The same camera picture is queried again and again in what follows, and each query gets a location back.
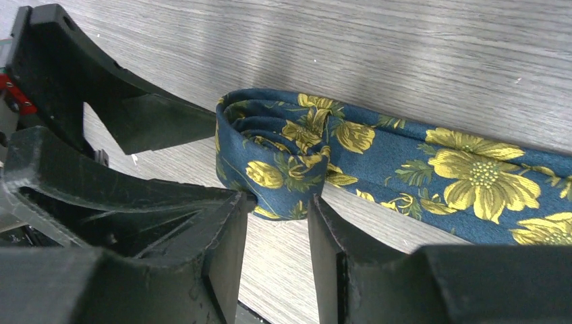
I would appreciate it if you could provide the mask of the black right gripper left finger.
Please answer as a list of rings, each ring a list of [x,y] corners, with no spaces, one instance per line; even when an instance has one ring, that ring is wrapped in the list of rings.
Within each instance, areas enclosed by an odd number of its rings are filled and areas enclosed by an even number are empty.
[[[1,249],[2,323],[234,323],[248,198],[235,193],[135,257]]]

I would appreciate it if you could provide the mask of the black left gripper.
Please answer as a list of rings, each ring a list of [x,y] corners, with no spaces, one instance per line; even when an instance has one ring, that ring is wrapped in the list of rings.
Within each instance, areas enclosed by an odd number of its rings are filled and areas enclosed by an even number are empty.
[[[61,5],[23,6],[11,38],[1,40],[2,233],[40,246],[34,228],[62,246],[101,246],[140,258],[188,230],[222,225],[225,203],[253,210],[256,199],[246,192],[145,180],[80,153],[92,151],[83,131],[85,105],[128,155],[215,132],[212,111],[121,67]],[[45,127],[24,129],[23,115],[39,118],[60,138]]]

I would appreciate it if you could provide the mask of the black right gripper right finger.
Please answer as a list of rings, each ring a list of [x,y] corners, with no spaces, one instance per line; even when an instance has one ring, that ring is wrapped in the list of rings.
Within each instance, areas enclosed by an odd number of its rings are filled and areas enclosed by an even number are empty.
[[[405,254],[319,196],[308,230],[321,323],[570,323],[568,246],[430,245]]]

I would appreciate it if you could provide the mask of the blue yellow floral tie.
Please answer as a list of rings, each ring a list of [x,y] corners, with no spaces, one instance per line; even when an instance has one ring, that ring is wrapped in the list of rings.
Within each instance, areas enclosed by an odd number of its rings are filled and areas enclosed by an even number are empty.
[[[340,101],[245,89],[216,106],[216,171],[270,221],[325,184],[475,244],[571,244],[571,158]]]

